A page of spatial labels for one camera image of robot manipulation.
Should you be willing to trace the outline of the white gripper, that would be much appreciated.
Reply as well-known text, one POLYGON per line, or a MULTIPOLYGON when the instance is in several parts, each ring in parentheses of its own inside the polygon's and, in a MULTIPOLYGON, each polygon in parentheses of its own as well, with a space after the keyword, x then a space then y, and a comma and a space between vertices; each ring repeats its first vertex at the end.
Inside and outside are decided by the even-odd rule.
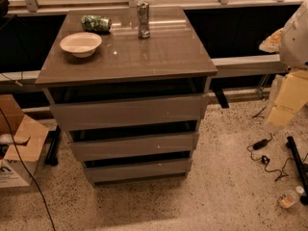
MULTIPOLYGON (((268 53, 278 53, 283 29, 268 36, 259 49, 268 53)), ((287 74, 281 83, 273 107, 266 108, 263 128, 269 133, 284 129, 297 112, 308 102, 308 71, 297 70, 287 74)))

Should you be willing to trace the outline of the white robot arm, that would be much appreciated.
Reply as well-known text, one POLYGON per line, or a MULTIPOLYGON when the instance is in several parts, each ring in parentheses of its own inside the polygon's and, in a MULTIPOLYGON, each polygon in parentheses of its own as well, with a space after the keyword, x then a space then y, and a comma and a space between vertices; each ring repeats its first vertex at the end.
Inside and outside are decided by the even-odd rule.
POLYGON ((282 130, 308 103, 308 1, 304 0, 283 28, 267 37, 259 49, 278 53, 280 62, 290 69, 277 74, 269 93, 264 129, 282 130))

